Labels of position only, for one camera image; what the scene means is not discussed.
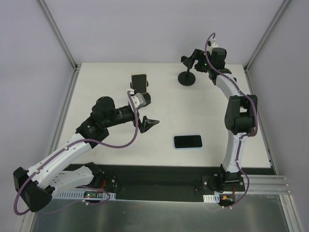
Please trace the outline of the black round-base phone stand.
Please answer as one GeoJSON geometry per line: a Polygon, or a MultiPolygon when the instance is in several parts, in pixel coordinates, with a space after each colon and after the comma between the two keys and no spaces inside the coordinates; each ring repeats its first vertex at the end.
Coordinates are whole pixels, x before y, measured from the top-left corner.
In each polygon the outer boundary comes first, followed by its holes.
{"type": "Polygon", "coordinates": [[[146,103],[147,103],[146,106],[148,106],[151,103],[151,96],[150,96],[150,94],[148,92],[146,92],[145,94],[142,94],[142,95],[146,99],[146,103]]]}

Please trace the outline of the black phone cream case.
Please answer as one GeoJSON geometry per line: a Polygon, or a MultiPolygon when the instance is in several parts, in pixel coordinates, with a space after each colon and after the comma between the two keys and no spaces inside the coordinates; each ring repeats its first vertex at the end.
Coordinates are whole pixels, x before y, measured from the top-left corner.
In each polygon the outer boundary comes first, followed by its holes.
{"type": "Polygon", "coordinates": [[[148,87],[147,75],[145,73],[132,74],[130,87],[135,92],[145,94],[148,87]]]}

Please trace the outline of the black phone blue case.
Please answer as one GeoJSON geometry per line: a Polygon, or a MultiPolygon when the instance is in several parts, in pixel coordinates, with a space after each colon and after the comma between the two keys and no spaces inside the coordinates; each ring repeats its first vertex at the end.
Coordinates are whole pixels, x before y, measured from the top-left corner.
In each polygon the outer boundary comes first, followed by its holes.
{"type": "Polygon", "coordinates": [[[195,149],[202,148],[202,138],[200,135],[178,135],[174,136],[173,144],[175,149],[195,149]]]}

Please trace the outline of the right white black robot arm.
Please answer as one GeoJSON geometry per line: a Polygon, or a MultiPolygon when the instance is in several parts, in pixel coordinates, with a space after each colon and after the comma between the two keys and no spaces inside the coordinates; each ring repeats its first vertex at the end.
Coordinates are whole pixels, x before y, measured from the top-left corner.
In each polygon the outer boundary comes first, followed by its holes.
{"type": "Polygon", "coordinates": [[[224,192],[234,189],[242,182],[241,158],[246,139],[256,135],[257,96],[247,95],[240,90],[236,78],[225,67],[227,51],[214,48],[211,52],[195,49],[191,56],[181,57],[181,63],[187,68],[186,77],[194,78],[190,72],[208,73],[209,79],[228,100],[225,112],[225,127],[228,130],[228,142],[223,163],[217,175],[207,180],[207,188],[224,192]]]}

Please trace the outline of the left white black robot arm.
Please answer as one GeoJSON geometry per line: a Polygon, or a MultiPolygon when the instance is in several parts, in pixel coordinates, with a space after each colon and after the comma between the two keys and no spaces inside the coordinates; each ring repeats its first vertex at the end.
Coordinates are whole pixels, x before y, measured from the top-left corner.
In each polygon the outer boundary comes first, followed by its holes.
{"type": "Polygon", "coordinates": [[[57,150],[37,164],[13,172],[17,195],[14,213],[24,215],[45,208],[57,195],[73,188],[86,188],[107,196],[106,178],[103,171],[93,162],[82,165],[74,171],[64,169],[81,155],[102,145],[114,149],[130,146],[138,133],[147,132],[158,124],[158,120],[139,118],[138,110],[151,103],[148,93],[127,92],[128,104],[116,108],[111,97],[97,99],[90,116],[76,129],[75,133],[57,150]],[[132,122],[135,127],[133,138],[124,145],[110,145],[103,142],[109,136],[108,128],[132,122]]]}

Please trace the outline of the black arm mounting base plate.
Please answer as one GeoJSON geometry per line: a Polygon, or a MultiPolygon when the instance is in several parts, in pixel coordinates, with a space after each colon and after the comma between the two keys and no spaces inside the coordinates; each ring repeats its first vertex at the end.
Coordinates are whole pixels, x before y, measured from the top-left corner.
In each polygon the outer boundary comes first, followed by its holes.
{"type": "Polygon", "coordinates": [[[201,202],[211,194],[209,180],[218,167],[99,165],[90,184],[115,193],[118,200],[201,202]]]}

